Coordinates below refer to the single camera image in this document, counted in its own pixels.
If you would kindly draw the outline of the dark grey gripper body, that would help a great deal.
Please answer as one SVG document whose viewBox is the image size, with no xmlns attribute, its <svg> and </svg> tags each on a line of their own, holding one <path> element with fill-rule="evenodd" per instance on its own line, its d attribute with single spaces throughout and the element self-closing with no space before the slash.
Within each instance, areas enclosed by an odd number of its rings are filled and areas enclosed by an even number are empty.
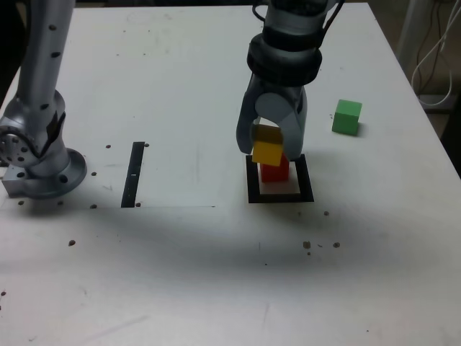
<svg viewBox="0 0 461 346">
<path fill-rule="evenodd" d="M 261 94 L 272 93 L 286 99 L 292 105 L 298 105 L 303 98 L 305 89 L 303 86 L 281 86 L 279 84 L 270 83 L 258 76 L 252 76 L 252 82 L 256 88 L 261 91 Z"/>
</svg>

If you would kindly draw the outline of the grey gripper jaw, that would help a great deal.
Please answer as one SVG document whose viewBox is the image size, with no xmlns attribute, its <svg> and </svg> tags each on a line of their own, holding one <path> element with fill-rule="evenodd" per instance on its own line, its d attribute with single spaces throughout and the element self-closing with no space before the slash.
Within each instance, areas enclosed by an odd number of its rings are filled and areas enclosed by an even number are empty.
<svg viewBox="0 0 461 346">
<path fill-rule="evenodd" d="M 288 101 L 277 93 L 264 93 L 256 100 L 257 115 L 272 121 L 280 128 L 283 152 L 290 161 L 298 159 L 302 153 L 307 108 L 303 87 L 300 88 L 300 96 L 296 102 Z"/>
</svg>

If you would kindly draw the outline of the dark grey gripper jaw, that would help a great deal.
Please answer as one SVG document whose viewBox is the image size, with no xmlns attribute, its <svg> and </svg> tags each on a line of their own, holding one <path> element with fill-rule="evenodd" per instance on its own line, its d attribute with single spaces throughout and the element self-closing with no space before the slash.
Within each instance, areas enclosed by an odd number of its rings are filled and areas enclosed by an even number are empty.
<svg viewBox="0 0 461 346">
<path fill-rule="evenodd" d="M 261 81 L 257 76 L 252 76 L 248 88 L 243 96 L 241 111 L 236 127 L 236 140 L 240 151 L 250 154 L 253 149 L 253 124 L 258 118 L 256 101 L 262 94 Z"/>
</svg>

